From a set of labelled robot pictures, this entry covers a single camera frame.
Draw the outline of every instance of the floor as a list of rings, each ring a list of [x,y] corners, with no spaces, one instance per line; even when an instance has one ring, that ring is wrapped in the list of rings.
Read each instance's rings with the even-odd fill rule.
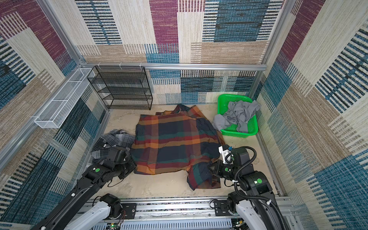
[[[173,110],[176,105],[152,105],[151,110],[112,110],[105,133],[112,129],[123,129],[129,134],[135,135],[135,126],[140,114],[152,114]],[[217,114],[217,104],[197,105],[208,120],[212,121]],[[272,182],[265,158],[258,144],[256,136],[238,138],[224,136],[226,144],[233,148],[250,146],[257,151],[257,158],[253,162],[254,170],[263,172],[271,181],[273,191],[276,192]],[[95,196],[111,193],[119,198],[150,198],[150,197],[197,197],[197,196],[221,196],[234,191],[233,187],[225,187],[221,179],[221,188],[192,190],[187,183],[188,173],[185,170],[174,173],[158,175],[139,175],[131,173],[118,185],[108,188],[107,184],[95,194]],[[120,179],[115,177],[112,184]]]

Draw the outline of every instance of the white mesh basket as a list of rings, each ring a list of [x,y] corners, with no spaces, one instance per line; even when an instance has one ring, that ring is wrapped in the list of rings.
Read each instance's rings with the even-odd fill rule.
[[[92,68],[79,68],[56,96],[42,110],[35,123],[41,128],[60,128],[82,93],[87,88],[88,77],[94,77]]]

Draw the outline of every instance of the plaid shirt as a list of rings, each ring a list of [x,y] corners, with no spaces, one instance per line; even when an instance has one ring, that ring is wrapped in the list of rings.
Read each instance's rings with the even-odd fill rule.
[[[96,163],[109,153],[110,147],[120,146],[130,150],[135,137],[124,130],[111,130],[108,134],[102,135],[92,148],[92,163]]]
[[[137,174],[186,170],[196,188],[219,188],[208,166],[219,158],[223,139],[197,106],[178,105],[173,111],[141,115],[130,154]]]

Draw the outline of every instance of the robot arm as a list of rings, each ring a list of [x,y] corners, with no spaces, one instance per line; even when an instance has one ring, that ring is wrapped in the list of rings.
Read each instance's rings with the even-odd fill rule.
[[[32,230],[63,230],[80,208],[100,188],[113,177],[124,179],[131,173],[136,164],[126,157],[125,148],[110,148],[107,158],[102,164],[91,165],[77,182],[70,193],[51,211],[51,213],[33,226]],[[120,200],[110,194],[100,199],[110,208],[109,217],[117,217],[121,213]]]
[[[219,148],[219,152],[226,162],[218,160],[210,166],[213,175],[233,182],[235,174],[238,172],[237,181],[234,184],[236,192],[230,193],[227,199],[229,211],[230,213],[238,213],[250,229],[287,230],[287,226],[276,206],[272,187],[262,172],[254,171],[247,149],[254,151],[254,157],[252,158],[254,159],[256,151],[253,148],[244,146],[231,149],[231,147],[224,145]],[[261,216],[263,224],[259,224],[260,218],[258,215],[254,216],[253,212],[255,210],[253,205],[250,205],[250,201]]]
[[[110,218],[119,218],[122,213],[120,212],[121,205],[120,199],[117,197],[106,194],[104,195],[99,202],[96,203],[94,207],[85,212],[83,215],[69,223],[65,230],[86,230],[91,229],[98,222],[107,217]]]

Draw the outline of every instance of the green plastic basket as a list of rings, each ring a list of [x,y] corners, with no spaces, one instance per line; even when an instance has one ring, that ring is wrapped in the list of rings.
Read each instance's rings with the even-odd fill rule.
[[[219,114],[224,114],[228,107],[227,105],[229,102],[238,102],[238,101],[244,101],[244,102],[252,102],[252,99],[250,99],[247,96],[241,96],[241,95],[235,95],[235,94],[221,94],[217,100],[217,112]],[[257,124],[257,118],[255,115],[248,121],[248,133],[244,132],[237,132],[236,128],[238,125],[232,124],[230,127],[221,130],[222,135],[225,136],[233,136],[233,137],[243,137],[246,138],[248,136],[253,136],[258,133],[258,124]]]

